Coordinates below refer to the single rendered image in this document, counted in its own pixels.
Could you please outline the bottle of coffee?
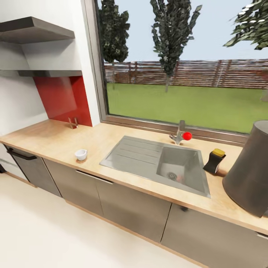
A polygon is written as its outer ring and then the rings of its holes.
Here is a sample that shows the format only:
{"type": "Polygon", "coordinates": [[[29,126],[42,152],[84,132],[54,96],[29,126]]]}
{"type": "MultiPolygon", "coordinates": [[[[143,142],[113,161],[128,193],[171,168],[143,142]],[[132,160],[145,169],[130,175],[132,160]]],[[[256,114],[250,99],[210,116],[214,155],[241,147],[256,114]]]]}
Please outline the bottle of coffee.
{"type": "Polygon", "coordinates": [[[208,163],[204,166],[204,169],[211,174],[218,172],[220,162],[226,157],[225,152],[220,149],[214,149],[209,154],[208,163]]]}

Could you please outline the coffee cup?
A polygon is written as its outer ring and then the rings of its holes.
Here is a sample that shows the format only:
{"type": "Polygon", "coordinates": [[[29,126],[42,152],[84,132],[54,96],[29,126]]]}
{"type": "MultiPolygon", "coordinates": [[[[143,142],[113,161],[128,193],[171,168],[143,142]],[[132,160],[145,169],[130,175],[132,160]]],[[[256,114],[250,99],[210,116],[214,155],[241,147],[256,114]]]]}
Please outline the coffee cup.
{"type": "Polygon", "coordinates": [[[87,150],[79,150],[75,153],[78,160],[84,160],[87,156],[87,150]]]}

